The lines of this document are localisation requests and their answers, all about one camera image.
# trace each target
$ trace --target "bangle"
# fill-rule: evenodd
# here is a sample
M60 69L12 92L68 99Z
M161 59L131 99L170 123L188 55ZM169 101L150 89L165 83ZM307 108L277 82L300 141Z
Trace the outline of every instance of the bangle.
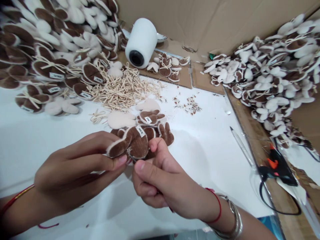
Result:
M229 204L229 207L231 209L231 212L234 214L235 219L236 219L236 227L235 229L232 231L232 233L229 234L225 234L222 232L219 232L218 230L213 229L213 231L217 234L217 236L221 239L237 239L243 230L243 224L242 224L242 220L241 220L241 216L240 213L236 207L236 205L234 205L234 203L228 198L228 196L222 195L222 194L217 194L218 196L224 198L227 203Z
M31 186L27 187L26 189L22 190L21 192L19 192L17 195L15 195L9 202L7 202L6 205L4 205L4 207L1 209L0 212L0 217L2 217L5 212L9 209L9 207L12 206L12 204L19 198L21 197L23 194L25 194L26 192L28 192L30 189L32 189L34 187L34 184L32 184Z
M219 215L218 215L217 219L215 219L215 220L212 221L212 222L205 222L206 224L212 224L212 223L217 222L217 221L220 219L220 217L221 217L221 212L222 212L221 203L220 203L220 200L219 200L218 196L214 193L214 190L213 190L213 189L211 189L211 188L206 188L206 189L209 190L210 192L212 192L212 193L216 196L216 198L217 198L217 200L218 200L218 202L219 202L220 212L219 212Z

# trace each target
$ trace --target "electrical cord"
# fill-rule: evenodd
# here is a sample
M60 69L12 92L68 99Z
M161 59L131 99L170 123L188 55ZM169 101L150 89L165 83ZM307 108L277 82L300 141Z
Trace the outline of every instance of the electrical cord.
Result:
M275 142L276 150L283 157L283 155L278 150L277 140L274 139L274 142ZM283 214L283 215L291 215L291 216L299 216L299 215L301 215L301 208L300 208L297 200L292 195L290 195L290 196L291 196L291 198L293 199L294 203L296 204L296 206L298 208L298 212L297 213L281 212L281 211L278 211L277 209L275 209L275 208L273 208L273 207L271 207L271 206L269 206L267 204L267 202L264 200L263 195L262 195L262 187L264 186L264 183L267 181L268 178L277 178L277 176L274 175L273 173L270 173L268 167L259 167L258 171L262 175L262 181L261 181L260 186L259 186L259 193L260 193L260 197L261 197L262 201L264 202L264 204L267 205L269 208L271 208L273 211L275 211L277 213L280 213L280 214Z
M268 176L263 176L262 182L260 183L260 187L259 187L260 197L261 197L262 201L264 202L264 204L267 205L269 208L271 208L273 211L275 211L275 212L277 212L277 213L280 213L280 214L283 214L283 215L299 216L299 215L301 214L301 208L300 208L297 200L296 200L293 196L291 196L291 195L290 195L290 196L292 197L294 203L296 204L296 206L297 206L297 208L298 208L298 212L297 212L297 213L285 213L285 212L281 212L281 211L278 211L277 209L275 209L275 208L273 208L273 207L271 207L271 206L269 206L269 205L267 204L267 202L264 200L263 195L262 195L262 187L263 187L264 183L267 181L267 179L268 179Z
M319 160L319 159L316 159L316 157L315 157L315 156L312 154L312 152L308 149L308 147L312 147L312 146L300 145L300 144L296 144L296 145L301 146L301 147L304 147L314 160L316 160L317 162L320 162L320 160Z

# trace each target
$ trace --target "white label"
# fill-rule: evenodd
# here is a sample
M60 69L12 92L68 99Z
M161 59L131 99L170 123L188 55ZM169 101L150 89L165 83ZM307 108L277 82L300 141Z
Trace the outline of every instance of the white label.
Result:
M103 83L103 79L98 78L96 76L94 76L93 80L96 81L96 82L99 82L99 83Z
M144 119L147 121L147 123L152 123L151 118L149 118L149 117L145 117Z
M136 126L136 130L139 132L140 137L144 137L146 135L146 133L144 132L144 130L138 125Z
M275 96L274 96L274 95L271 95L271 96L269 96L269 97L266 97L267 100L270 100L270 99L272 99L272 98L275 98Z
M50 78L55 78L55 79L64 79L64 75L58 74L58 73L49 73Z
M79 61L79 60L81 60L81 55L79 55L74 61L76 62L76 61Z
M109 67L108 64L107 64L105 61L101 60L100 62L101 62L106 68Z
M88 98L88 99L92 98L92 96L91 96L90 94L85 93L85 92L80 93L80 95L81 95L82 97L85 97L85 98Z
M274 64L276 62L277 62L277 60L273 60L271 63L269 63L269 65L272 65L272 64Z
M26 111L28 111L28 112L33 112L32 109L27 108L27 107L25 107L25 106L21 106L21 109L26 110Z
M61 90L60 87L53 87L48 89L49 93L59 92Z

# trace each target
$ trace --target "table surface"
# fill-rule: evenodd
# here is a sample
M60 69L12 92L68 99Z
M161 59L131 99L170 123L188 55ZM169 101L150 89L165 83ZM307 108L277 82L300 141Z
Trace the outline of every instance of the table surface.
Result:
M103 110L97 103L84 102L77 115L33 115L15 104L14 97L20 92L0 89L0 197L31 185L35 172L52 152L92 132L111 130L107 124L90 122L89 114L97 108ZM162 113L175 136L169 150L185 171L202 186L226 193L255 217L272 215L259 197L260 178L251 170L230 131L231 126L245 141L227 97L173 84L167 84L161 95L167 99L167 103L160 103ZM192 95L201 112L191 116L174 108L173 97L184 104ZM47 230L34 227L16 239L141 239L205 226L201 221L172 214L169 208L145 205L134 191L132 169L129 166L82 208L43 224L59 226Z

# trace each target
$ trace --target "pen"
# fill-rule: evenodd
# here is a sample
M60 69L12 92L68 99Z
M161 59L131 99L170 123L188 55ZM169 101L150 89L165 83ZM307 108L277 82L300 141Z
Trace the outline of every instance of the pen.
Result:
M253 170L257 170L257 166L256 166L254 160L253 160L253 159L251 158L251 156L249 155L249 153L248 153L247 149L245 148L245 146L243 145L240 137L238 136L238 134L234 131L234 129L233 129L232 127L230 127L230 129L231 129L231 132L232 132L234 138L236 139L239 147L241 148L244 156L247 158L247 160L248 160L251 168L252 168Z

